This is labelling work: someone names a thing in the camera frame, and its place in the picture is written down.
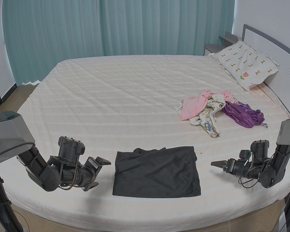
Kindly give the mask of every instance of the robotic arm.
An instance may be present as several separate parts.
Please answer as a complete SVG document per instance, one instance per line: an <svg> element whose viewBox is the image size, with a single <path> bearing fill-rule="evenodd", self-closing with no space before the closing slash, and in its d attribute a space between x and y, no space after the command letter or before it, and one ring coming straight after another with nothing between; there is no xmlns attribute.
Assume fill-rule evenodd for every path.
<svg viewBox="0 0 290 232"><path fill-rule="evenodd" d="M272 157L267 156L268 147L268 140L254 141L250 150L240 151L240 159L213 161L211 165L222 168L226 173L239 178L238 182L245 188L251 188L257 182L265 188L270 188L285 176L286 165L290 158L290 119L281 123L275 153ZM255 179L256 183L246 187L243 184L249 181L243 183L242 179L250 179L249 181ZM290 232L290 196L281 216L284 222L277 222L273 232Z"/></svg>
<svg viewBox="0 0 290 232"><path fill-rule="evenodd" d="M111 162L101 157L89 157L84 165L79 157L85 146L81 141L61 136L58 141L58 156L50 156L46 162L35 146L35 140L20 114L0 112L0 163L14 156L27 170L29 177L45 191L57 188L83 191L98 185L95 179L103 165ZM3 180L0 178L0 222L7 232L23 232L26 229L18 222L8 200Z"/></svg>

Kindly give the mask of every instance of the nightstand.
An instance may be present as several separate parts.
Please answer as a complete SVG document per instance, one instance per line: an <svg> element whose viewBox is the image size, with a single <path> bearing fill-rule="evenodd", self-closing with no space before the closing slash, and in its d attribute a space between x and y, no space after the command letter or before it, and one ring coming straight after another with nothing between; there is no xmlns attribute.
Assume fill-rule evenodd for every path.
<svg viewBox="0 0 290 232"><path fill-rule="evenodd" d="M221 51L222 49L233 45L234 43L238 42L237 36L235 36L232 33L225 32L224 36L219 36L220 40L223 41L223 45L219 44L206 44L205 45L205 51L204 51L204 56L209 55L209 53L216 53Z"/></svg>

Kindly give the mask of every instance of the clothing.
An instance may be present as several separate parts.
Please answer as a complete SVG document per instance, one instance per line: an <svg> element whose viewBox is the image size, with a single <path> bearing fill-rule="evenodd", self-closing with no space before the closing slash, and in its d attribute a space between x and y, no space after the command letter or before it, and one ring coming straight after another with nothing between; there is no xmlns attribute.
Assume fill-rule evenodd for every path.
<svg viewBox="0 0 290 232"><path fill-rule="evenodd" d="M263 113L260 110L252 110L248 104L226 102L222 111L243 127L252 128L254 125L267 127L267 124L262 124L264 121Z"/></svg>
<svg viewBox="0 0 290 232"><path fill-rule="evenodd" d="M225 106L224 96L220 94L212 95L208 100L205 109L199 113L198 116L189 119L190 124L193 126L202 125L206 132L211 137L219 137L220 131L216 126L216 113L222 110Z"/></svg>
<svg viewBox="0 0 290 232"><path fill-rule="evenodd" d="M193 146L117 152L113 195L182 198L201 195Z"/></svg>
<svg viewBox="0 0 290 232"><path fill-rule="evenodd" d="M211 92L209 90L202 91L198 97L189 97L183 102L182 106L182 120L190 119L197 116L204 110L207 101L213 94L224 95L224 99L231 103L237 103L237 100L233 98L232 94L228 91L223 92Z"/></svg>

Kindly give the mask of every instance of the teal curtain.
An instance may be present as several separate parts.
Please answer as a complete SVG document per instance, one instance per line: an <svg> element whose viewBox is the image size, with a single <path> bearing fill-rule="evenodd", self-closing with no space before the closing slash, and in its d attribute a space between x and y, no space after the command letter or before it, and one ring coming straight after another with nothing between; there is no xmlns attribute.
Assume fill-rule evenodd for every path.
<svg viewBox="0 0 290 232"><path fill-rule="evenodd" d="M235 0L3 0L3 32L17 85L71 58L203 55L232 31Z"/></svg>

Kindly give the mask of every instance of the white pillowcase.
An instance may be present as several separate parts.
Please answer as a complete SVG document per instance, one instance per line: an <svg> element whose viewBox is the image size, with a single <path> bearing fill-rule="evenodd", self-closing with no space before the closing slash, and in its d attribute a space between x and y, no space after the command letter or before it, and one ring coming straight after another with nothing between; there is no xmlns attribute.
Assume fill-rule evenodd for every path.
<svg viewBox="0 0 290 232"><path fill-rule="evenodd" d="M266 54L256 52L241 40L211 56L247 91L278 71Z"/></svg>

